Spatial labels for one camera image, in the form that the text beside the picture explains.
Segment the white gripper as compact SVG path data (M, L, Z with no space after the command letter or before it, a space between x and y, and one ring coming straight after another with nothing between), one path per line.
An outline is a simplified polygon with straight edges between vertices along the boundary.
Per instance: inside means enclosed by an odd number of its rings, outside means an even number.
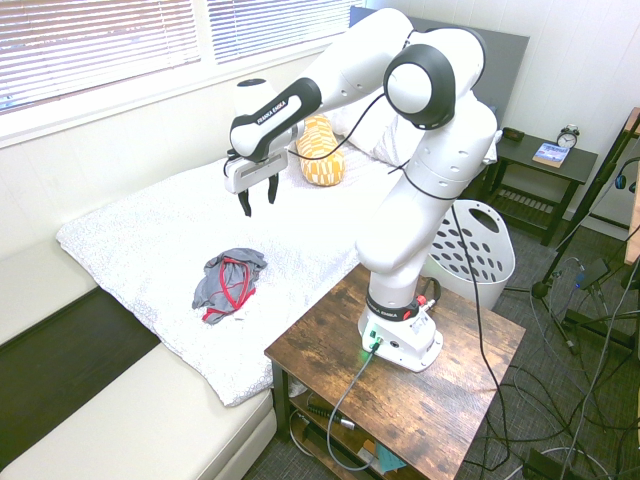
M272 155L260 162L246 159L235 153L229 154L223 167L224 185L230 193L237 194L244 215L250 217L252 209L249 203L248 189L268 179L268 201L270 204L274 204L279 185L278 173L287 166L287 155L283 152Z

